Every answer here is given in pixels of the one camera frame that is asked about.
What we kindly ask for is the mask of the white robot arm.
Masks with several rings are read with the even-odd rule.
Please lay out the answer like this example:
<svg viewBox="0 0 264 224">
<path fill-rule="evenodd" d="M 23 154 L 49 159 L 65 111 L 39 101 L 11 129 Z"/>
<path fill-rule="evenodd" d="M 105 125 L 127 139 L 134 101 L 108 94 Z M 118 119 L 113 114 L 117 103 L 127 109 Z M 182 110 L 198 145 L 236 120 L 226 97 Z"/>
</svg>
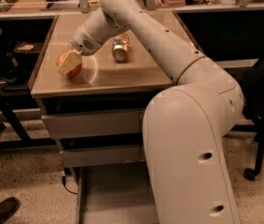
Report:
<svg viewBox="0 0 264 224">
<path fill-rule="evenodd" d="M 100 0 L 57 69 L 67 75 L 105 41 L 132 31 L 173 82 L 147 105 L 146 164 L 160 224 L 241 224 L 222 148 L 243 92 L 219 65 L 147 15 L 136 0 Z"/>
</svg>

